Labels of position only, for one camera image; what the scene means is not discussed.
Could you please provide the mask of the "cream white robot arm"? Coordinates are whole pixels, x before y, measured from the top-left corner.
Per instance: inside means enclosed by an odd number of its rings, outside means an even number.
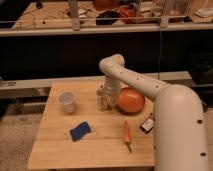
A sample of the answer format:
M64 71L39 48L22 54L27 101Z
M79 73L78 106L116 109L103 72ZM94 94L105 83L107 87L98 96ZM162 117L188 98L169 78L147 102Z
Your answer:
M102 59L99 68L110 94L123 82L153 102L155 171L209 171L203 107L195 91L131 71L120 54Z

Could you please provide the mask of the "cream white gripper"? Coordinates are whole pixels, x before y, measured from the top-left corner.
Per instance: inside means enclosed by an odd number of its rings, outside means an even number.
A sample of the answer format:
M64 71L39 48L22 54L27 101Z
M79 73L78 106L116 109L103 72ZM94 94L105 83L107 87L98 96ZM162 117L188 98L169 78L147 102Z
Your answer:
M112 77L106 77L104 88L108 105L110 107L115 107L117 105L118 95L121 88L120 81Z

